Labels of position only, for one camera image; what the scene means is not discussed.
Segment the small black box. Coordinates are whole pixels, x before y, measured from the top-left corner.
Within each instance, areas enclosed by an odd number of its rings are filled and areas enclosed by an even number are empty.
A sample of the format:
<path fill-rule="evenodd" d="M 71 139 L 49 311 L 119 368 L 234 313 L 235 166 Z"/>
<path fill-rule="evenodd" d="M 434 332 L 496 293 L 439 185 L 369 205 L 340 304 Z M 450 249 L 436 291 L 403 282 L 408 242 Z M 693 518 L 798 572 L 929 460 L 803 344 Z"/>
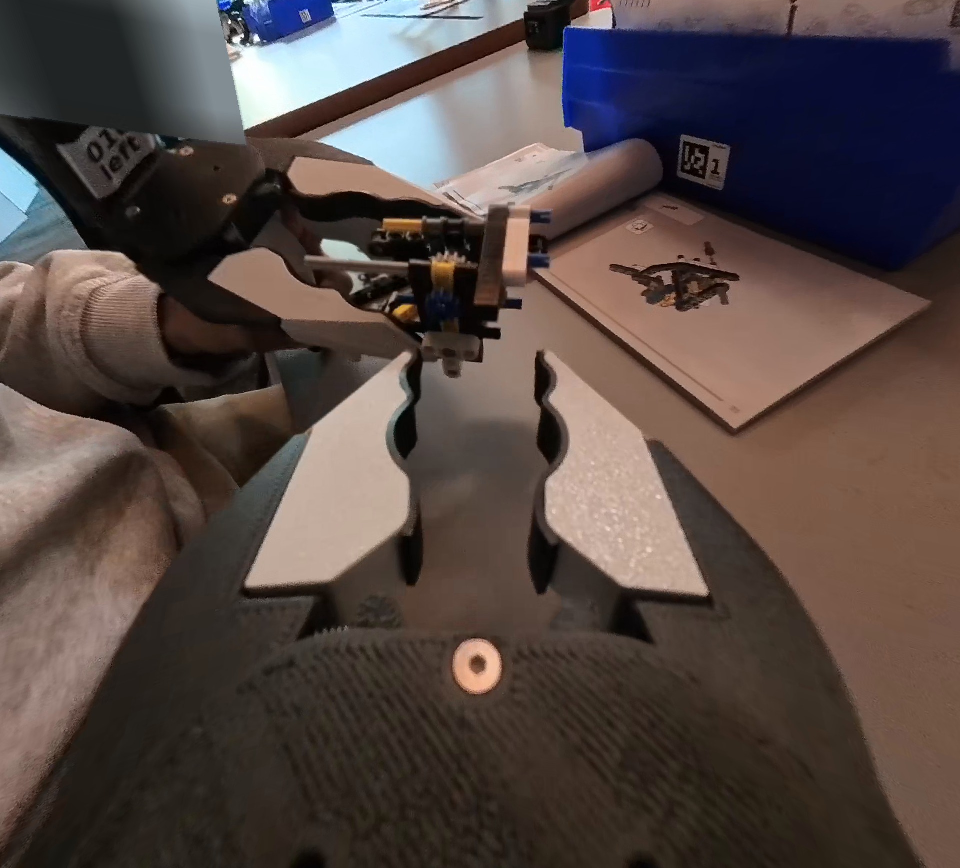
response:
<path fill-rule="evenodd" d="M 531 52 L 550 53 L 564 45 L 572 20 L 582 13 L 585 0 L 533 0 L 523 14 L 524 39 Z"/>

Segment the long grey table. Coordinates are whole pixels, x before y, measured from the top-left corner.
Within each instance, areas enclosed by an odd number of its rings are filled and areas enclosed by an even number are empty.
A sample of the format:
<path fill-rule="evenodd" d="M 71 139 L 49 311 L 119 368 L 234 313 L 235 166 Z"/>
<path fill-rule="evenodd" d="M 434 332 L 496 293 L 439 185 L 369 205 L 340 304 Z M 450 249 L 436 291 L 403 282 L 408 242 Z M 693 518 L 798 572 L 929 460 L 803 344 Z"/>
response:
<path fill-rule="evenodd" d="M 520 44 L 534 1 L 467 0 L 440 13 L 415 0 L 361 3 L 246 47 L 232 64 L 246 134 L 306 134 Z"/>

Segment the lego technic gear assembly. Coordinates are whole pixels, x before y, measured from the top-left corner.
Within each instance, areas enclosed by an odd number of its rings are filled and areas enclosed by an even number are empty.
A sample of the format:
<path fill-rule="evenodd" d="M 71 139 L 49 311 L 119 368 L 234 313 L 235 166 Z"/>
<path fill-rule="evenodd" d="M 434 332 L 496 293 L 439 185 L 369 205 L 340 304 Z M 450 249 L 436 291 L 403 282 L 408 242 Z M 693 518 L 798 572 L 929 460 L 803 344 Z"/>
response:
<path fill-rule="evenodd" d="M 494 205 L 485 215 L 441 214 L 384 218 L 374 225 L 369 257 L 306 257 L 322 278 L 347 275 L 348 302 L 377 309 L 412 337 L 426 362 L 451 379 L 465 363 L 480 363 L 485 342 L 500 337 L 499 314 L 517 310 L 532 271 L 547 268 L 548 210 Z"/>

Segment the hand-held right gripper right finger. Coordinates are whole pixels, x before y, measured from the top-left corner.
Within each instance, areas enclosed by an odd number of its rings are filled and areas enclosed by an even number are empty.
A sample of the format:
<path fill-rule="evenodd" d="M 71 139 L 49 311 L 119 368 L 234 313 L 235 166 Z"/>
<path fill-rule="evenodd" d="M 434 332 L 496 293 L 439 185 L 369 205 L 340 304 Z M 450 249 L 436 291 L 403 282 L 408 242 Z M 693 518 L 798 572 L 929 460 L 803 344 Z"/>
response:
<path fill-rule="evenodd" d="M 575 600 L 711 596 L 651 444 L 549 350 L 534 359 L 536 483 L 529 572 Z"/>

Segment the person's left hand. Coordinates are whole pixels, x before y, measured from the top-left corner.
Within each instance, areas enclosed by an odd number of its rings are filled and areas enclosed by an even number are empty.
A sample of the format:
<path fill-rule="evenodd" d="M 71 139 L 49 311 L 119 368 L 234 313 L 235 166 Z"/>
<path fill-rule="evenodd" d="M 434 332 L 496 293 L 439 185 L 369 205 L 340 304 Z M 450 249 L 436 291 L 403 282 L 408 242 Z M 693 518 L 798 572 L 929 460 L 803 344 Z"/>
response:
<path fill-rule="evenodd" d="M 209 322 L 169 295 L 157 302 L 159 331 L 171 358 L 239 358 L 295 346 L 280 328 Z"/>

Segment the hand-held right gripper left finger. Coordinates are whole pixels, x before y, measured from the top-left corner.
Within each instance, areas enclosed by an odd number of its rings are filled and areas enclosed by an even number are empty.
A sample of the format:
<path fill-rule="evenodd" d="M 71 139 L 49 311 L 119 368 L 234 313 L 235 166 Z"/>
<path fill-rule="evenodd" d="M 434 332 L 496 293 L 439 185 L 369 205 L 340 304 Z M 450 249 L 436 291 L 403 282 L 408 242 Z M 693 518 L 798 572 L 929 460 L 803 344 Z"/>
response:
<path fill-rule="evenodd" d="M 310 428 L 246 594 L 365 600 L 417 583 L 423 526 L 408 461 L 422 368 L 403 353 Z"/>

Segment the person's left forearm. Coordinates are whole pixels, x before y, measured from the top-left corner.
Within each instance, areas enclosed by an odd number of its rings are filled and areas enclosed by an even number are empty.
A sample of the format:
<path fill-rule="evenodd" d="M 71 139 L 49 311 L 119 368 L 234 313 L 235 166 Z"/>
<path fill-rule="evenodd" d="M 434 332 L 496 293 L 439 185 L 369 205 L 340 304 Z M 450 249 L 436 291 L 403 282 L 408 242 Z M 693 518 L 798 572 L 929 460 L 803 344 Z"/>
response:
<path fill-rule="evenodd" d="M 163 343 L 160 289 L 123 255 L 65 250 L 1 265 L 2 384 L 52 410 L 145 405 L 182 371 Z"/>

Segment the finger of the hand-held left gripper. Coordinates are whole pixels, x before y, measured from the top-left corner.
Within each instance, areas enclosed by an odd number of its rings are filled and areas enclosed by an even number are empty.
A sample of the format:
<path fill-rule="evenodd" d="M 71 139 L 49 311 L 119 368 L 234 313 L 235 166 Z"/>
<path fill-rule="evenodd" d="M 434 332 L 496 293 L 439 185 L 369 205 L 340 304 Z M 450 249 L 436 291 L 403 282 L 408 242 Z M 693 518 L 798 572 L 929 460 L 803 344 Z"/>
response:
<path fill-rule="evenodd" d="M 268 249 L 228 256 L 208 280 L 278 319 L 301 345 L 382 359 L 420 351 L 416 339 L 393 321 L 349 304 L 333 289 L 306 284 Z"/>
<path fill-rule="evenodd" d="M 469 224 L 481 216 L 376 165 L 297 156 L 285 173 L 284 218 L 332 224 L 351 219 L 419 221 L 448 218 Z"/>

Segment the blue bin with paper bags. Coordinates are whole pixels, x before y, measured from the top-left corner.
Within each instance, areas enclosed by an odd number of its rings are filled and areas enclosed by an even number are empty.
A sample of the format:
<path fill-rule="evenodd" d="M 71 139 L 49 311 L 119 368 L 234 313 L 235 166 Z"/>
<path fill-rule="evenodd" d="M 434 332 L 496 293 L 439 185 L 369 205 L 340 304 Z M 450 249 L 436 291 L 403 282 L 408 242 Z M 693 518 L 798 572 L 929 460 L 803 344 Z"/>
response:
<path fill-rule="evenodd" d="M 958 231 L 959 76 L 936 39 L 569 27 L 565 124 L 661 186 L 886 271 Z"/>

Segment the lego instruction booklet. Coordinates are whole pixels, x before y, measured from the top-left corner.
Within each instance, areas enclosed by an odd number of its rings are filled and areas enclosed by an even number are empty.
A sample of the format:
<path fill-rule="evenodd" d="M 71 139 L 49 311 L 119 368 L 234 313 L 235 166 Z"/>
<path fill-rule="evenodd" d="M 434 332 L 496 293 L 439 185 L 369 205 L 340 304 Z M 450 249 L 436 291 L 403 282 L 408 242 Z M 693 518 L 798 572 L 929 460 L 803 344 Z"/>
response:
<path fill-rule="evenodd" d="M 535 143 L 435 188 L 478 214 L 551 210 L 537 278 L 732 431 L 930 308 L 666 194 L 664 177 L 646 141 Z"/>

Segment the blue bin holding parts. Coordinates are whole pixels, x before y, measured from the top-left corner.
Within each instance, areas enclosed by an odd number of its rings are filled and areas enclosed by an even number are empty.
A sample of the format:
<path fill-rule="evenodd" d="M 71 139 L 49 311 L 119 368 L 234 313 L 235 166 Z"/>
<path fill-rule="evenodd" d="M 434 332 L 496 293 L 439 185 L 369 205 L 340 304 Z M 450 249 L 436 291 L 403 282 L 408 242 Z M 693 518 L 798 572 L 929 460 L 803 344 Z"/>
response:
<path fill-rule="evenodd" d="M 246 4 L 243 16 L 251 35 L 271 44 L 335 17 L 332 0 L 267 0 Z"/>

